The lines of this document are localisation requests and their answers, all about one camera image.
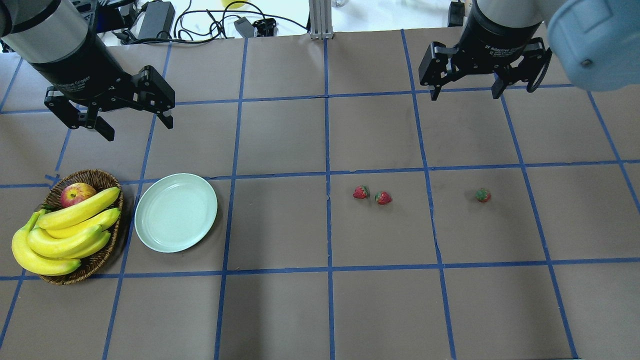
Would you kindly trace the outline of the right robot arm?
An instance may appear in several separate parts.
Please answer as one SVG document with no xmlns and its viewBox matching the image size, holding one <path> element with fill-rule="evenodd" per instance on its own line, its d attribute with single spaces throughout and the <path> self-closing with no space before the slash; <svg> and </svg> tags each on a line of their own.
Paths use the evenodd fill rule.
<svg viewBox="0 0 640 360">
<path fill-rule="evenodd" d="M 640 81 L 637 0 L 476 0 L 457 44 L 429 44 L 419 82 L 436 100 L 470 75 L 496 75 L 494 99 L 517 82 L 534 92 L 551 57 L 584 91 L 617 91 Z"/>
</svg>

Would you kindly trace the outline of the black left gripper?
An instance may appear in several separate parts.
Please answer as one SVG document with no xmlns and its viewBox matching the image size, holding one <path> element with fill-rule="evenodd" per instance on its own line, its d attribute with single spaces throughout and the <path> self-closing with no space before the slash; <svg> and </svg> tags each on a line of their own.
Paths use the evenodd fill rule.
<svg viewBox="0 0 640 360">
<path fill-rule="evenodd" d="M 126 73 L 97 35 L 85 36 L 61 59 L 31 61 L 30 66 L 50 82 L 44 105 L 68 129 L 93 130 L 114 141 L 115 130 L 98 115 L 98 107 L 103 111 L 128 108 L 153 113 L 166 129 L 174 128 L 176 92 L 167 80 L 150 64 L 135 75 Z M 80 111 L 71 101 L 87 110 Z"/>
</svg>

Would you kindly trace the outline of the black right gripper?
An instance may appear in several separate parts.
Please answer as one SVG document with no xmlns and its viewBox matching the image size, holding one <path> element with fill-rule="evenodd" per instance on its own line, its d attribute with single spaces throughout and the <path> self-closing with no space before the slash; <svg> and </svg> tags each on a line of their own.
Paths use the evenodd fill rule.
<svg viewBox="0 0 640 360">
<path fill-rule="evenodd" d="M 458 70 L 470 75 L 494 72 L 494 100 L 517 82 L 526 84 L 527 92 L 535 92 L 553 57 L 553 50 L 546 48 L 542 38 L 533 38 L 542 22 L 530 2 L 473 3 L 455 47 L 439 41 L 429 44 L 418 66 L 419 84 L 427 87 L 430 100 L 436 101 Z M 519 59 L 521 62 L 512 66 Z"/>
</svg>

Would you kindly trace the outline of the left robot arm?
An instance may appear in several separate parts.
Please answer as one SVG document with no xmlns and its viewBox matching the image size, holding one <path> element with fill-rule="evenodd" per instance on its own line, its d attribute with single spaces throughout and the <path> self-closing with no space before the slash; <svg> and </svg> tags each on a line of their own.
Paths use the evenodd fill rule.
<svg viewBox="0 0 640 360">
<path fill-rule="evenodd" d="M 3 0 L 1 39 L 50 83 L 44 105 L 68 129 L 113 141 L 99 115 L 119 109 L 155 114 L 167 129 L 176 94 L 151 65 L 125 71 L 70 0 Z"/>
</svg>

